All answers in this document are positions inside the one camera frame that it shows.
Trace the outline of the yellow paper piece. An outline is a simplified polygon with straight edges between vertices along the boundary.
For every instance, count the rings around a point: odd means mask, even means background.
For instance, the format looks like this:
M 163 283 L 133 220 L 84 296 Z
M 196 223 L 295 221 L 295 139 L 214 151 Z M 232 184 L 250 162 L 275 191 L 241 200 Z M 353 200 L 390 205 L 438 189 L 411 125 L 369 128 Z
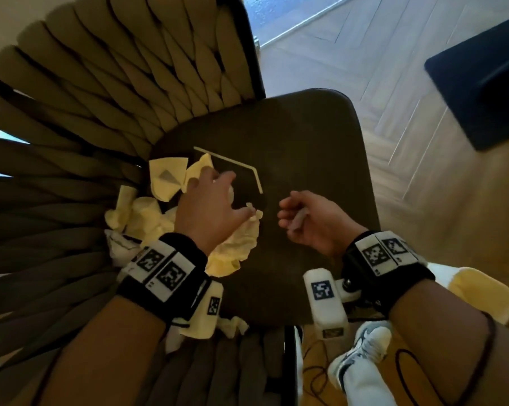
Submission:
M 214 168 L 210 154 L 206 154 L 206 153 L 204 153 L 198 161 L 196 161 L 195 163 L 193 163 L 192 165 L 190 165 L 187 168 L 186 173 L 185 173 L 185 179 L 184 179 L 183 186 L 182 186 L 183 193 L 185 193 L 187 191 L 187 187 L 188 187 L 188 183 L 189 183 L 190 179 L 192 179 L 192 178 L 199 179 L 199 177 L 202 173 L 202 169 L 205 167 L 209 167 L 211 169 Z

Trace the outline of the small grey paper scrap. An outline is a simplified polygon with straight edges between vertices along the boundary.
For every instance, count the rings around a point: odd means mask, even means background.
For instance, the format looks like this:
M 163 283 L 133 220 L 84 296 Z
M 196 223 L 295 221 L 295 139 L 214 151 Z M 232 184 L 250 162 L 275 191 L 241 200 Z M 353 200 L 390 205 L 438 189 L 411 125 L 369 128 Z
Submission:
M 291 220 L 290 225 L 288 226 L 289 231 L 299 231 L 303 227 L 303 223 L 307 215 L 309 214 L 309 208 L 303 207 L 301 208 L 296 215 Z

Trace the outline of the crumpled white paper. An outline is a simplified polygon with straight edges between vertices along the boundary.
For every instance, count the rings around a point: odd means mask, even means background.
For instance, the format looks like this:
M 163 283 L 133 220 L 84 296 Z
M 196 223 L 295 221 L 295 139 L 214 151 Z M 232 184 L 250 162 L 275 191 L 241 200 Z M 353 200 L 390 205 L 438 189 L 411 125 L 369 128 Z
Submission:
M 147 250 L 130 239 L 125 238 L 121 233 L 106 229 L 103 231 L 109 248 L 109 256 L 114 268 L 124 268 L 130 262 L 136 262 Z

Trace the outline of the glass door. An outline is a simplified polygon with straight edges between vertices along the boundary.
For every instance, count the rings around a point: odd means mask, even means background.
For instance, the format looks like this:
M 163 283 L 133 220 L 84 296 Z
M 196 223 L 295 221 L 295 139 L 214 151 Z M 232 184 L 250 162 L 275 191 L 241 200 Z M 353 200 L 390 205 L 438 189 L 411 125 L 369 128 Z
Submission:
M 243 0 L 258 48 L 278 41 L 350 0 Z

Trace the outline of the white sneaker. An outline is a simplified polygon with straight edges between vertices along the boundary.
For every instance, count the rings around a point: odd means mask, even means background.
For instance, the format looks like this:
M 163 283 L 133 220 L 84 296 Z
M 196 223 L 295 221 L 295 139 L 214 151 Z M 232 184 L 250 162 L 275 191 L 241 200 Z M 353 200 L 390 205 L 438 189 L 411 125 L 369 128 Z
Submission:
M 343 391 L 340 379 L 347 367 L 358 358 L 368 359 L 377 366 L 385 358 L 392 336 L 393 328 L 389 321 L 368 321 L 360 326 L 351 349 L 337 356 L 327 369 L 332 385 Z

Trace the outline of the folded yellow paper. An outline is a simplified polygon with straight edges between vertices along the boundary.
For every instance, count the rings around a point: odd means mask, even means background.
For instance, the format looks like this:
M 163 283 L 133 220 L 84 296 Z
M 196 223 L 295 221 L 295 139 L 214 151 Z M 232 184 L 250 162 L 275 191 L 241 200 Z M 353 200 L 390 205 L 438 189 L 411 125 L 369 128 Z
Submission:
M 169 202 L 185 182 L 187 157 L 164 157 L 149 161 L 151 192 L 161 202 Z

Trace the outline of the small yellow paper scrap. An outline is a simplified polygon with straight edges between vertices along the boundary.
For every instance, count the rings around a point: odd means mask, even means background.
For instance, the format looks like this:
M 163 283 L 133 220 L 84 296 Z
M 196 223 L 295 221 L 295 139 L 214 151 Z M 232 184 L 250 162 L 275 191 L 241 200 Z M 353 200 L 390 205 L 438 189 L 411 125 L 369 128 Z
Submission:
M 218 317 L 216 327 L 228 339 L 235 339 L 238 334 L 243 336 L 249 329 L 248 323 L 238 316 L 231 319 Z

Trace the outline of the person's right hand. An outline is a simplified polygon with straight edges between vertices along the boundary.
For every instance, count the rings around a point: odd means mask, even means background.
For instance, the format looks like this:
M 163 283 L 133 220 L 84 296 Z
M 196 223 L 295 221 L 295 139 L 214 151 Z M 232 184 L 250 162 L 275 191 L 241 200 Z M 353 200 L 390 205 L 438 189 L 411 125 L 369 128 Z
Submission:
M 327 257 L 340 258 L 348 246 L 367 231 L 338 204 L 312 192 L 310 217 L 304 238 L 287 237 L 291 242 L 311 247 Z

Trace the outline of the yellow and white bag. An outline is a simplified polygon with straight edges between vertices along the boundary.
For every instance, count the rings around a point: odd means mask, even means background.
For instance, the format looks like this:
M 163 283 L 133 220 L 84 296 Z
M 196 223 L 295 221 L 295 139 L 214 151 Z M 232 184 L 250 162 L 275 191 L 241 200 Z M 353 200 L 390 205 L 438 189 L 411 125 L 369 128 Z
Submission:
M 490 314 L 495 321 L 509 322 L 509 287 L 471 267 L 428 263 L 438 284 L 474 308 Z

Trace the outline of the bent white straw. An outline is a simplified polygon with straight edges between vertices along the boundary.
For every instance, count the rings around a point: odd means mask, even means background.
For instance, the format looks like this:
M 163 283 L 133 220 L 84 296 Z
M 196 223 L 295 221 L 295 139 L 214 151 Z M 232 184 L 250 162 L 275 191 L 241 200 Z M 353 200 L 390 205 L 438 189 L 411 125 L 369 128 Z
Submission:
M 254 166 L 251 166 L 251 165 L 248 165 L 246 163 L 243 163 L 243 162 L 240 162 L 240 161 L 237 161 L 237 160 L 234 160 L 234 159 L 231 159 L 229 157 L 226 157 L 226 156 L 222 156 L 222 155 L 219 155 L 217 153 L 214 153 L 214 152 L 211 152 L 211 151 L 208 151 L 208 150 L 205 150 L 205 149 L 202 149 L 200 147 L 196 147 L 194 146 L 193 149 L 195 151 L 198 151 L 200 153 L 203 153 L 203 154 L 208 154 L 212 157 L 215 157 L 215 158 L 218 158 L 220 160 L 223 160 L 223 161 L 226 161 L 226 162 L 229 162 L 229 163 L 232 163 L 232 164 L 235 164 L 237 166 L 240 166 L 242 168 L 245 168 L 245 169 L 249 169 L 251 170 L 251 172 L 253 173 L 254 175 L 254 178 L 256 180 L 256 184 L 257 184 L 257 188 L 258 188 L 258 192 L 262 195 L 264 194 L 264 191 L 263 191 L 263 187 L 262 187 L 262 183 L 260 181 L 260 178 L 259 178 L 259 174 L 258 174 L 258 170 L 254 167 Z

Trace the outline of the person's left forearm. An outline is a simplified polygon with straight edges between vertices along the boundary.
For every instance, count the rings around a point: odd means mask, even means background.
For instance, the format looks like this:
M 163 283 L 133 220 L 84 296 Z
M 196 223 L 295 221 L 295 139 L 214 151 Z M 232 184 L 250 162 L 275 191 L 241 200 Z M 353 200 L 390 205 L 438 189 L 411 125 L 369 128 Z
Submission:
M 165 327 L 113 297 L 62 351 L 38 406 L 134 406 Z

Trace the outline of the person's right forearm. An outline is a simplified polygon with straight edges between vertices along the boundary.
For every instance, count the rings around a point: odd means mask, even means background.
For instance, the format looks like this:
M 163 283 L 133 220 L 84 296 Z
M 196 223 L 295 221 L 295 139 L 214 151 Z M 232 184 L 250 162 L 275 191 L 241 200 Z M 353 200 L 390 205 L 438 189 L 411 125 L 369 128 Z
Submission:
M 407 291 L 389 317 L 440 396 L 456 405 L 490 336 L 487 317 L 427 279 Z M 509 328 L 495 327 L 487 365 L 465 406 L 509 406 Z

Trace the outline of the person's left hand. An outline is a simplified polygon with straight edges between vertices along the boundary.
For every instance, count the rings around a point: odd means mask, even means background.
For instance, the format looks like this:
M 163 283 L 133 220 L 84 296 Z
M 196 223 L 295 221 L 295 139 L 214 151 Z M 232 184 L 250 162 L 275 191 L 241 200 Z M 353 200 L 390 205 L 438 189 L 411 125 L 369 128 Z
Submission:
M 174 231 L 189 237 L 206 256 L 226 241 L 244 222 L 231 220 L 229 190 L 236 173 L 219 173 L 215 182 L 190 179 L 179 200 Z

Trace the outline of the dark blue furniture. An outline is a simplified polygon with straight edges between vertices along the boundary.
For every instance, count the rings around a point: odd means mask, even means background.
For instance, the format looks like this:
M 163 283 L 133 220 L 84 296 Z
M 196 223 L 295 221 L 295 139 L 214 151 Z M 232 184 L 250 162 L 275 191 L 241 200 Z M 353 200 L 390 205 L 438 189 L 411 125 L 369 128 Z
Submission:
M 424 68 L 475 150 L 509 140 L 509 19 L 427 59 Z

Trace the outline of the dark seat cushion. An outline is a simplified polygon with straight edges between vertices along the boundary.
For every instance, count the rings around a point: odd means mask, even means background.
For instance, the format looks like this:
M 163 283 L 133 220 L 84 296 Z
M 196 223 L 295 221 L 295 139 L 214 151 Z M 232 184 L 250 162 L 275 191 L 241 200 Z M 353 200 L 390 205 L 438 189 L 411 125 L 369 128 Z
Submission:
M 218 111 L 167 133 L 150 159 L 187 157 L 193 163 L 202 155 L 195 147 L 254 167 L 263 190 L 251 170 L 211 156 L 216 170 L 237 175 L 233 207 L 249 202 L 263 212 L 257 246 L 239 270 L 218 279 L 224 286 L 221 315 L 257 326 L 312 323 L 303 274 L 323 267 L 339 279 L 343 264 L 292 243 L 278 226 L 279 201 L 308 190 L 368 229 L 380 229 L 352 102 L 335 90 L 308 89 Z

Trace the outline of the black marker wristband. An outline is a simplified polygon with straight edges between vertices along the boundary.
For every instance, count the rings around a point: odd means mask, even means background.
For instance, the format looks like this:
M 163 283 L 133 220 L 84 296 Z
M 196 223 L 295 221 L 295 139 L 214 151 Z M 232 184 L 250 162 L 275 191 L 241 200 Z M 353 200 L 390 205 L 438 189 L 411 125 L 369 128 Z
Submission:
M 347 247 L 342 263 L 342 277 L 386 317 L 416 284 L 436 280 L 426 260 L 392 231 L 360 234 Z
M 164 322 L 190 321 L 211 284 L 206 264 L 207 256 L 191 238 L 166 233 L 123 268 L 116 293 Z

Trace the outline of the white trouser leg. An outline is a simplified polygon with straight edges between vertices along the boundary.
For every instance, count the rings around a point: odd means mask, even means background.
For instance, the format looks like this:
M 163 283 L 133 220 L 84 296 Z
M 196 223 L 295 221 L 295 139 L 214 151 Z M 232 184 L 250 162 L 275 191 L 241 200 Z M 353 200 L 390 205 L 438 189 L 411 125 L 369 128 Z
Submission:
M 358 358 L 340 379 L 348 406 L 397 406 L 377 366 Z

